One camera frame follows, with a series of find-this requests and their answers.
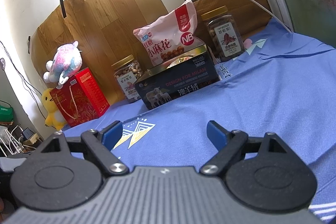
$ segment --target dark gift box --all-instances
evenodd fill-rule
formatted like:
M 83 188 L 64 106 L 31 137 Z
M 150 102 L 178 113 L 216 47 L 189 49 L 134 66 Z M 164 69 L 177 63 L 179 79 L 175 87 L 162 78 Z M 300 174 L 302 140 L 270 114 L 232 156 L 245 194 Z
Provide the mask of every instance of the dark gift box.
M 167 68 L 183 57 L 191 59 Z M 147 70 L 134 85 L 146 107 L 153 109 L 218 80 L 211 54 L 204 44 Z

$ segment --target gold rope handle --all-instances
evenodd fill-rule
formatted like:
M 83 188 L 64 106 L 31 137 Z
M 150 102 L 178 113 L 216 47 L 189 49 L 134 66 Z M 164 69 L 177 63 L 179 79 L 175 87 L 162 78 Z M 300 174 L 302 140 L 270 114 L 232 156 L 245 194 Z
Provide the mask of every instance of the gold rope handle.
M 71 98 L 72 98 L 72 100 L 73 100 L 73 104 L 75 105 L 75 108 L 76 108 L 76 114 L 77 114 L 77 116 L 79 117 L 79 115 L 78 115 L 78 109 L 77 109 L 77 106 L 76 106 L 76 102 L 75 102 L 75 99 L 74 99 L 74 97 L 73 97 L 73 95 L 72 95 L 71 86 L 69 87 L 69 90 L 70 90 Z M 62 107 L 61 103 L 60 103 L 59 100 L 58 100 L 57 93 L 56 93 L 56 99 L 57 99 L 57 102 L 59 103 L 59 106 L 60 106 L 61 109 L 65 112 L 65 114 L 68 115 L 70 118 L 73 118 L 74 120 L 76 120 L 75 117 L 71 116 L 71 115 L 70 115 L 68 112 L 66 112 L 65 109 Z

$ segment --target jar label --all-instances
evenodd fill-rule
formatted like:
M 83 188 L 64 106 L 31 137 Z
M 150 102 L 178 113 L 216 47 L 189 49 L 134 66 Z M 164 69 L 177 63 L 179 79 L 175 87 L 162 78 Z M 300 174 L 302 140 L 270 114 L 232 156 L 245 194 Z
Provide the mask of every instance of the jar label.
M 214 30 L 225 57 L 242 50 L 231 22 L 217 26 Z
M 134 83 L 137 81 L 137 78 L 134 76 L 132 72 L 120 76 L 117 79 L 117 81 L 128 99 L 132 98 L 137 99 L 139 97 L 139 94 L 134 86 Z

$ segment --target red gift box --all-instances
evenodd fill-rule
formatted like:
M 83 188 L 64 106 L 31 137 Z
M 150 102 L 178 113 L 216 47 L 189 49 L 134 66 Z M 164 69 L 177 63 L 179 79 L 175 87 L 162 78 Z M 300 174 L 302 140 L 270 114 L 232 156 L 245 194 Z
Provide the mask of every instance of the red gift box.
M 71 127 L 101 117 L 110 106 L 89 68 L 70 77 L 50 95 Z

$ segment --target red logo on bag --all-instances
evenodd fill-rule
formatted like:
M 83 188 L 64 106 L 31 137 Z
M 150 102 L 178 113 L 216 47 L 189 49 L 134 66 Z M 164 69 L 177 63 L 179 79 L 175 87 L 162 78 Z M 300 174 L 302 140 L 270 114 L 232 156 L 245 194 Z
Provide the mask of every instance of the red logo on bag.
M 178 28 L 181 32 L 186 32 L 190 29 L 190 19 L 187 10 L 187 5 L 184 4 L 175 10 Z
M 181 35 L 181 43 L 185 46 L 190 46 L 194 43 L 194 36 L 191 32 L 185 32 Z

